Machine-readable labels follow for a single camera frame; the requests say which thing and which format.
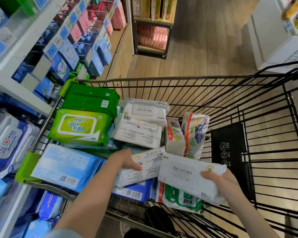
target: light green wipes package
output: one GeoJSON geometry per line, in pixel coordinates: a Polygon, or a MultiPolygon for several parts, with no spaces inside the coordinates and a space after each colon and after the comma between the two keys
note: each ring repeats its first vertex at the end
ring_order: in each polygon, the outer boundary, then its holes
{"type": "Polygon", "coordinates": [[[185,207],[190,212],[200,213],[202,207],[201,199],[167,184],[165,184],[165,198],[171,203],[173,208],[185,207]]]}
{"type": "Polygon", "coordinates": [[[48,139],[60,143],[105,146],[112,117],[107,114],[59,109],[48,139]]]}

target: shopping cart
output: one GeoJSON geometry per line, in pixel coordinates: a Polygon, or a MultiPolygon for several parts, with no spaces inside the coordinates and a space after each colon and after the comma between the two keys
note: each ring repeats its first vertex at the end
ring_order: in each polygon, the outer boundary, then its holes
{"type": "MultiPolygon", "coordinates": [[[[95,87],[115,89],[121,99],[130,97],[168,102],[171,106],[168,116],[178,117],[180,122],[186,111],[209,115],[211,120],[202,151],[203,161],[212,161],[224,152],[222,148],[228,148],[226,141],[222,142],[225,144],[219,147],[220,151],[214,146],[221,142],[218,132],[224,131],[226,135],[236,137],[234,128],[242,129],[239,154],[246,167],[248,199],[280,236],[298,237],[298,228],[290,224],[290,221],[298,220],[298,107],[295,105],[298,106],[298,68],[286,74],[268,74],[262,70],[254,75],[88,82],[95,87]]],[[[60,96],[32,148],[35,153],[32,166],[46,145],[52,142],[46,137],[55,111],[62,102],[60,96]]],[[[223,158],[222,163],[229,168],[233,165],[226,156],[219,158],[223,158]]],[[[29,172],[26,175],[22,180],[24,183],[53,191],[69,201],[77,196],[68,189],[38,182],[30,177],[29,172]]],[[[227,205],[204,203],[202,209],[203,213],[198,215],[168,208],[154,200],[141,203],[111,196],[106,216],[159,237],[247,237],[245,228],[227,205]],[[166,216],[174,225],[171,230],[165,224],[166,216]]]]}

